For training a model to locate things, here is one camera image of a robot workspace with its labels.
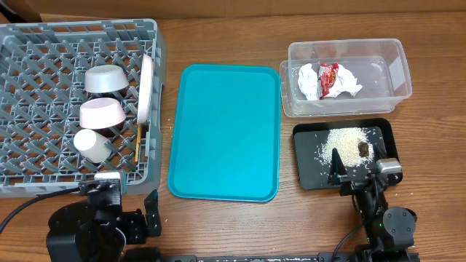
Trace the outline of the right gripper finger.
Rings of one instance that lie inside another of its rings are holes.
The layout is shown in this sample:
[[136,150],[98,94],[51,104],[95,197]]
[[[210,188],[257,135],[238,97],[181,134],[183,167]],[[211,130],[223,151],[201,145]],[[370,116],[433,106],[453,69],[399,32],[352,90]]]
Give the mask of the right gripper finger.
[[385,159],[387,158],[386,151],[378,144],[373,144],[374,150],[374,163],[376,164],[377,168],[383,168],[385,164]]
[[347,178],[347,171],[339,152],[336,148],[332,150],[331,167],[328,176],[329,185],[340,185]]

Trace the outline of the brown food scrap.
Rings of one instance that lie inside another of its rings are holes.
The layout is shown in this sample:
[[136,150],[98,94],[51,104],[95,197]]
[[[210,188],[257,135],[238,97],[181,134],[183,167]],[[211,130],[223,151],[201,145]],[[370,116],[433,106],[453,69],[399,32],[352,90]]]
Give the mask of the brown food scrap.
[[369,156],[370,151],[369,151],[369,146],[368,146],[367,142],[360,141],[359,144],[358,144],[358,151],[359,151],[359,156],[361,158],[365,158],[365,157]]

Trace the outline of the pile of white rice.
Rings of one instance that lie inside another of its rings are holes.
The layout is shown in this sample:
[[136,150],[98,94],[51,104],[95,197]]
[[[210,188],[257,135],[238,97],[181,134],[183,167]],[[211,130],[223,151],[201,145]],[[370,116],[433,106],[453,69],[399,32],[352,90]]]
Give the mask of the pile of white rice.
[[[322,166],[330,166],[332,150],[336,148],[339,152],[343,165],[350,171],[357,172],[359,169],[369,170],[374,163],[373,144],[380,138],[375,127],[347,127],[332,129],[328,134],[323,134],[322,143],[316,145],[315,160]],[[360,141],[367,142],[370,154],[365,158],[359,156],[358,144]]]

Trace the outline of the white paper cup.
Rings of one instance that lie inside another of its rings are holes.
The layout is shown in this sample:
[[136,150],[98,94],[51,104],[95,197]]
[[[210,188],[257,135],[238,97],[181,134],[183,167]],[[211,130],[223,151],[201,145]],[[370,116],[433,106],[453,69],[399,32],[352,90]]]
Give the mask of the white paper cup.
[[111,150],[106,146],[106,142],[109,142],[108,138],[89,129],[78,131],[73,139],[77,151],[92,163],[100,163],[108,159]]

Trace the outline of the wooden chopstick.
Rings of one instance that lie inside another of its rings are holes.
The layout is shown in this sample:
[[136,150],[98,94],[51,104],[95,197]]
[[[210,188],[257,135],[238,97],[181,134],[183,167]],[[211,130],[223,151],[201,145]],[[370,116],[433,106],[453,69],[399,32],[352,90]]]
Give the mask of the wooden chopstick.
[[142,124],[138,124],[136,145],[135,145],[135,162],[136,163],[139,163],[139,158],[140,158],[141,133],[142,133]]

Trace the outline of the pink shallow bowl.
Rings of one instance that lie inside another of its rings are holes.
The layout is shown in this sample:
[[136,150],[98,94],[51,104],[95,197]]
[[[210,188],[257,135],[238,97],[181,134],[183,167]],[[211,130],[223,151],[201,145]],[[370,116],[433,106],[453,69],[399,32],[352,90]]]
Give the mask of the pink shallow bowl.
[[113,98],[95,98],[79,107],[79,125],[85,129],[109,128],[125,119],[126,115],[120,102]]

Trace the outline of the white napkin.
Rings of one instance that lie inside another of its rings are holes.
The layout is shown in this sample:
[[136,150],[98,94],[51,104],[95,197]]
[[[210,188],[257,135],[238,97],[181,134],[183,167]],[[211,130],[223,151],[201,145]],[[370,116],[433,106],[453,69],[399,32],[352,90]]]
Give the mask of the white napkin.
[[363,86],[358,84],[358,79],[353,75],[353,73],[339,63],[338,75],[334,85],[330,89],[330,93],[323,99],[320,99],[321,88],[318,81],[319,67],[320,65],[317,67],[316,64],[308,63],[299,69],[298,86],[301,93],[307,100],[336,98],[344,92],[349,93],[354,97],[362,90]]

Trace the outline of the red snack wrapper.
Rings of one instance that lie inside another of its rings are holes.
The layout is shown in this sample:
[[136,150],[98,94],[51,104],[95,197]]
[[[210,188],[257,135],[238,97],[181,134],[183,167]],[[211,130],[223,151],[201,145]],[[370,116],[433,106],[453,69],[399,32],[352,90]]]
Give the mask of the red snack wrapper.
[[336,77],[339,71],[338,63],[321,63],[318,72],[318,81],[320,83],[320,99],[323,99],[330,93],[330,89],[336,81]]

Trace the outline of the white round plate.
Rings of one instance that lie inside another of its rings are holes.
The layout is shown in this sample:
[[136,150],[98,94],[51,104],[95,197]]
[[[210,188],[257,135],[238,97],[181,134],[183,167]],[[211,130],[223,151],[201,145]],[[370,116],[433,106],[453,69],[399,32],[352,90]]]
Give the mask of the white round plate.
[[137,124],[143,124],[147,121],[151,110],[151,95],[153,82],[153,60],[146,54],[143,54],[141,77],[138,95],[138,114]]

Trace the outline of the grey green bowl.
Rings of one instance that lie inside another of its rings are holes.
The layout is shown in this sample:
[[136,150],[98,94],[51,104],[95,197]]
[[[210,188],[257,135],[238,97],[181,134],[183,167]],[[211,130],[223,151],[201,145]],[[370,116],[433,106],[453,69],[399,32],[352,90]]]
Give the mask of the grey green bowl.
[[116,92],[128,85],[125,72],[117,65],[96,66],[84,75],[84,89],[92,93]]

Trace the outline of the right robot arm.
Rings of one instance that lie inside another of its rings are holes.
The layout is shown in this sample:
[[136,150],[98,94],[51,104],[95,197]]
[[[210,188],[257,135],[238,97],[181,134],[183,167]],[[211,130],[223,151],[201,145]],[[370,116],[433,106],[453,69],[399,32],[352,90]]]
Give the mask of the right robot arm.
[[[402,177],[402,167],[396,158],[388,158],[374,146],[376,167],[361,180],[348,176],[339,152],[332,150],[328,184],[339,186],[339,194],[351,196],[354,209],[362,222],[351,230],[335,247],[331,261],[418,261],[419,255],[410,253],[414,246],[417,215],[404,207],[390,207],[384,191]],[[352,253],[340,253],[343,244],[360,230],[366,232],[368,244],[359,245]]]

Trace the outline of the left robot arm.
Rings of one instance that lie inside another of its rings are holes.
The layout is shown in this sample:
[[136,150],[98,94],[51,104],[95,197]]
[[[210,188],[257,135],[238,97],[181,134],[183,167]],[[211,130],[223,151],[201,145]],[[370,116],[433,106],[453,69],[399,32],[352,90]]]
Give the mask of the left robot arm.
[[84,201],[55,211],[49,219],[46,238],[52,261],[161,261],[155,247],[126,250],[142,245],[149,237],[161,235],[158,191],[145,199],[145,210],[125,212],[122,195],[126,192],[121,171],[98,172],[92,180],[78,185]]

